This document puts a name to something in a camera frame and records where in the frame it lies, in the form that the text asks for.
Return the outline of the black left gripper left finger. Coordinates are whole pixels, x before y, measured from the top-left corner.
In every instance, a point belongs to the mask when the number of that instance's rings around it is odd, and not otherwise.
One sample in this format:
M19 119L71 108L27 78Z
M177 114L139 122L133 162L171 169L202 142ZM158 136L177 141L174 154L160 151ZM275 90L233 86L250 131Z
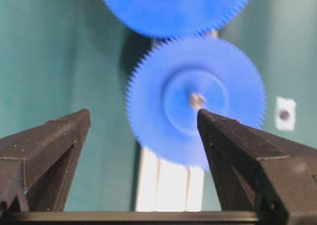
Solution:
M1 138L1 212L62 212L89 128L83 109Z

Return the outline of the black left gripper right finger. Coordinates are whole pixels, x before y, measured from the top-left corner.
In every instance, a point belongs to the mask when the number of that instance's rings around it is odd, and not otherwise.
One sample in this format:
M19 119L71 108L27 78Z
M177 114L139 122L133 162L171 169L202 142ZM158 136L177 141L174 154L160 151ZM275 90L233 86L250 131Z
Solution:
M271 225L316 224L316 149L205 109L197 127L223 210L266 212Z

